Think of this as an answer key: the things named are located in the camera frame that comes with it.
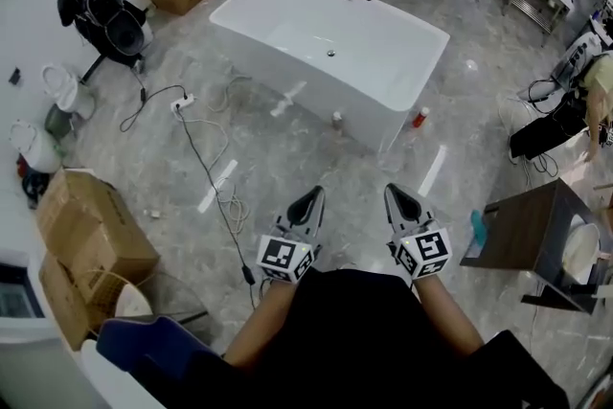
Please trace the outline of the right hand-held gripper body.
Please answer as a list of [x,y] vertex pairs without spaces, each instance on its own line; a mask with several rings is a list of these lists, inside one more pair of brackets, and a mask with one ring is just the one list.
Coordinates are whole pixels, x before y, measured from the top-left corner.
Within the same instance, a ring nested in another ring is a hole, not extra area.
[[448,232],[436,219],[394,232],[387,245],[412,281],[439,274],[452,257]]

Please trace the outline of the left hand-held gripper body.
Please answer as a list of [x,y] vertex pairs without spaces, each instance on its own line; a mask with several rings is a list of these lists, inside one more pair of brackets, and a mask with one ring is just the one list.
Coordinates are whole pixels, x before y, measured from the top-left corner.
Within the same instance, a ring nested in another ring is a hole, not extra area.
[[285,216],[277,216],[272,231],[262,235],[257,266],[265,277],[297,284],[314,265],[320,248],[314,250],[304,235],[304,225],[291,225]]

